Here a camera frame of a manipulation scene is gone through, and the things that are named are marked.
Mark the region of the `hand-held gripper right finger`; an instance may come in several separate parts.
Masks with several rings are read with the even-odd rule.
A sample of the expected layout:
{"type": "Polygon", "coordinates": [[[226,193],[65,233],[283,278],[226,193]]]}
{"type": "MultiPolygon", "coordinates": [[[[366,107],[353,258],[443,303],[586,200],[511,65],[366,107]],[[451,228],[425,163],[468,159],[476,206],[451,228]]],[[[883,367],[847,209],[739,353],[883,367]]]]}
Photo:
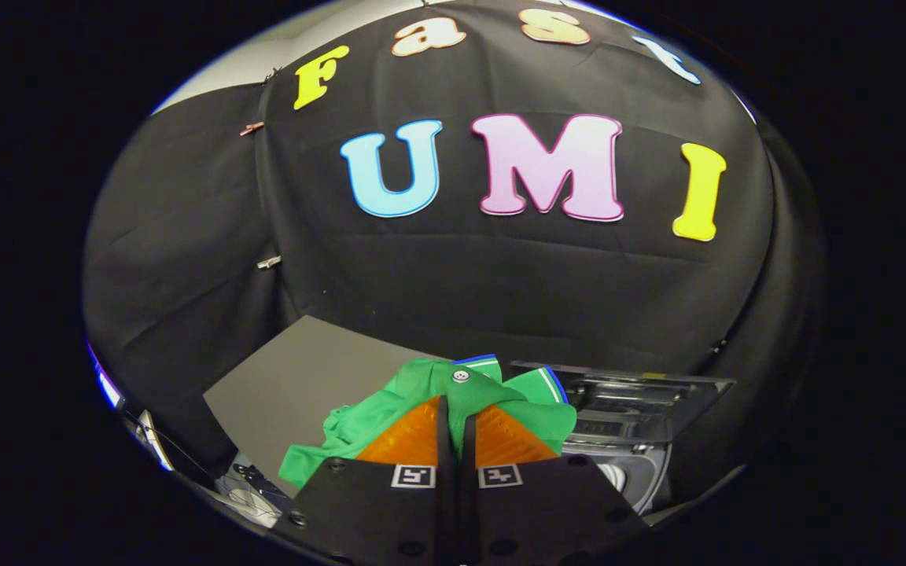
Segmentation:
{"type": "Polygon", "coordinates": [[[557,455],[496,405],[466,423],[460,565],[591,565],[648,524],[586,454],[557,455]]]}

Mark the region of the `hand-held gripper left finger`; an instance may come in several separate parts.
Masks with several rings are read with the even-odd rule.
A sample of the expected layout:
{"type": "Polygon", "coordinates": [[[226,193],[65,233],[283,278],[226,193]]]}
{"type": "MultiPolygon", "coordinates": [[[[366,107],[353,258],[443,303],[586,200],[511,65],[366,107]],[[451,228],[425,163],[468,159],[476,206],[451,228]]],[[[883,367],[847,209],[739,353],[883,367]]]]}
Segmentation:
{"type": "Polygon", "coordinates": [[[272,540],[322,565],[445,565],[455,541],[456,457],[448,400],[426,402],[432,465],[327,458],[272,527],[272,540]]]}

